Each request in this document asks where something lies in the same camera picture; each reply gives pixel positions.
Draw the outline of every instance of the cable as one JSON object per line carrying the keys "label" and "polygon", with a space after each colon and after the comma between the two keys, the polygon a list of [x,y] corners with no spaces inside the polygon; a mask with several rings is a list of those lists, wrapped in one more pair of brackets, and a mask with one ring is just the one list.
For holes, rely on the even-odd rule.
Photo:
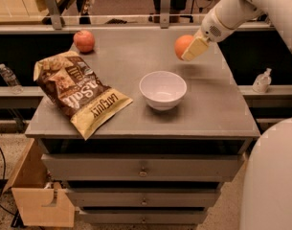
{"label": "cable", "polygon": [[199,12],[202,12],[204,9],[208,8],[211,4],[212,4],[213,0],[211,0],[211,2],[205,6],[205,7],[199,7],[198,4],[197,4],[197,0],[193,0],[192,1],[192,6],[193,6],[193,3],[195,3],[195,6],[199,9]]}
{"label": "cable", "polygon": [[[6,173],[6,160],[5,160],[5,156],[4,156],[4,153],[3,153],[2,149],[1,149],[1,147],[0,147],[0,153],[1,153],[2,158],[3,158],[3,175],[2,175],[2,179],[5,180],[5,173]],[[1,196],[2,196],[2,193],[3,193],[3,189],[4,189],[4,187],[3,187],[2,190],[1,190],[1,193],[0,193],[0,199],[1,199]],[[9,210],[6,209],[5,207],[3,207],[3,206],[1,205],[1,203],[0,203],[0,207],[1,207],[4,211],[6,211],[6,212],[8,212],[8,213],[10,213],[10,214],[12,214],[12,215],[14,216],[14,213],[11,212],[11,211],[9,211]]]}
{"label": "cable", "polygon": [[190,17],[190,23],[193,23],[193,16],[192,16],[192,14],[193,14],[193,5],[194,5],[194,1],[195,1],[195,0],[192,0],[192,2],[191,2],[191,17]]}

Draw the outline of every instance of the water bottle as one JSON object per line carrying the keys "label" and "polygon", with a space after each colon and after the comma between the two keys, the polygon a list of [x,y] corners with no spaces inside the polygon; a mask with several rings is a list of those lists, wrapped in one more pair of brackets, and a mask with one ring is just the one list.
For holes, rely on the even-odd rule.
{"label": "water bottle", "polygon": [[12,69],[5,64],[0,64],[0,75],[2,76],[5,83],[10,87],[13,94],[19,94],[23,91],[23,88],[12,71]]}
{"label": "water bottle", "polygon": [[253,83],[253,90],[258,93],[265,93],[268,90],[268,87],[271,83],[270,77],[271,69],[267,68],[267,70],[263,74],[259,74]]}

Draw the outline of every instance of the apple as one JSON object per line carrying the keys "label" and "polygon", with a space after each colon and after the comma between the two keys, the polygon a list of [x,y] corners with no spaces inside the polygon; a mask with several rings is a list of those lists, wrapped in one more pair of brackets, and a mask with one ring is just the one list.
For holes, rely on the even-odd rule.
{"label": "apple", "polygon": [[73,41],[81,53],[89,53],[94,50],[95,37],[87,30],[80,30],[73,36]]}

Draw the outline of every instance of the brown snack bag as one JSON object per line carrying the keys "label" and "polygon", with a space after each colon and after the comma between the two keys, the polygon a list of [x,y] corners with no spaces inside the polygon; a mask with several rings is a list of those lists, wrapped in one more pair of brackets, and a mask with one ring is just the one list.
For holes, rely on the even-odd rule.
{"label": "brown snack bag", "polygon": [[38,61],[34,81],[87,140],[96,129],[132,99],[103,85],[74,51]]}

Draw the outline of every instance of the cabinet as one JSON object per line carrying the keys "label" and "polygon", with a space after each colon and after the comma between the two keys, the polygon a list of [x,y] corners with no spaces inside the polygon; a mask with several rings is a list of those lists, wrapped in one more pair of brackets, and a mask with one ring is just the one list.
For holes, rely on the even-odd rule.
{"label": "cabinet", "polygon": [[[193,32],[93,31],[99,43],[82,57],[103,83],[133,103],[87,141],[46,98],[39,105],[26,135],[38,140],[43,163],[65,183],[85,221],[199,224],[259,137],[216,44],[190,63],[176,58],[173,42]],[[187,95],[170,111],[152,110],[139,92],[140,79],[155,70],[174,72],[187,82]]]}

